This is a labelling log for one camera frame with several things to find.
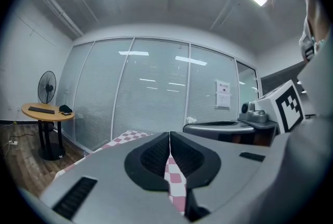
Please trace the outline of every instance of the black electric fan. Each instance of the black electric fan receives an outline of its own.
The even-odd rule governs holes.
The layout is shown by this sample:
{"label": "black electric fan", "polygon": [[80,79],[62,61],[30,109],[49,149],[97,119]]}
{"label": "black electric fan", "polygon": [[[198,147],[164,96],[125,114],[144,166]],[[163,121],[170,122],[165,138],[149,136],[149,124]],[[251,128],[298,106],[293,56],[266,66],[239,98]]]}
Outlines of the black electric fan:
{"label": "black electric fan", "polygon": [[51,102],[56,92],[56,76],[52,71],[45,72],[38,84],[38,98],[43,104]]}

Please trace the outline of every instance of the power strip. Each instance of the power strip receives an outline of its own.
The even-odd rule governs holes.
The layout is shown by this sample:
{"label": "power strip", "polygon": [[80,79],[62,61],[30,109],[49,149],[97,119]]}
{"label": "power strip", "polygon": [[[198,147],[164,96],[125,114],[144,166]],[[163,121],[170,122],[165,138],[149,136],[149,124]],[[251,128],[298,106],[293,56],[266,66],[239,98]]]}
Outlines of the power strip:
{"label": "power strip", "polygon": [[18,141],[9,141],[9,144],[11,144],[11,145],[18,145]]}

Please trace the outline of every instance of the black keyboard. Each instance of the black keyboard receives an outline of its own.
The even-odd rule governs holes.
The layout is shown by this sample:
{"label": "black keyboard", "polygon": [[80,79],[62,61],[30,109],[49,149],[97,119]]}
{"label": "black keyboard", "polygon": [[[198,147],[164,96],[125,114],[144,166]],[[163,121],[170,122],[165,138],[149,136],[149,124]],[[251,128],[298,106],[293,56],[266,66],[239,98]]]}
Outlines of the black keyboard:
{"label": "black keyboard", "polygon": [[33,106],[30,106],[28,110],[41,112],[41,113],[54,114],[54,110],[42,109],[42,108],[33,107]]}

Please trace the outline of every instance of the pink and white checkered cloth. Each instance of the pink and white checkered cloth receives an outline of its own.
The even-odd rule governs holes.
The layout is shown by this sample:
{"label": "pink and white checkered cloth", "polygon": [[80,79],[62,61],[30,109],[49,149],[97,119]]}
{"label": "pink and white checkered cloth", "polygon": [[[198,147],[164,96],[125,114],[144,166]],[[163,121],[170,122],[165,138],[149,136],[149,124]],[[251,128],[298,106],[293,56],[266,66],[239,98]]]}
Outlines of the pink and white checkered cloth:
{"label": "pink and white checkered cloth", "polygon": [[[152,133],[139,132],[133,130],[127,130],[125,133],[115,138],[111,142],[105,144],[101,148],[97,149],[95,152],[101,151],[103,149],[123,144],[129,141],[134,141],[139,138],[150,136]],[[92,154],[83,157],[79,161],[70,165],[69,167],[57,172],[55,179],[59,176],[65,174],[67,171],[71,170],[75,165],[82,162],[84,159],[89,158]],[[183,215],[185,210],[185,199],[186,199],[186,178],[181,173],[179,167],[177,166],[175,160],[173,159],[171,153],[165,166],[164,179],[169,183],[169,199],[177,210]]]}

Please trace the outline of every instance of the paper sign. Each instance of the paper sign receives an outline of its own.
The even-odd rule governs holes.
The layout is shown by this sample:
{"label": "paper sign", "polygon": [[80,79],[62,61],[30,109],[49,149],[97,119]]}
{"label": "paper sign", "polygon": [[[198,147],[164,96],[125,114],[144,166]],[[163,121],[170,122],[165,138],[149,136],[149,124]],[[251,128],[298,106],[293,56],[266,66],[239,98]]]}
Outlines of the paper sign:
{"label": "paper sign", "polygon": [[230,108],[230,94],[217,93],[216,94],[216,106]]}
{"label": "paper sign", "polygon": [[216,92],[230,94],[230,83],[226,83],[223,81],[216,81]]}

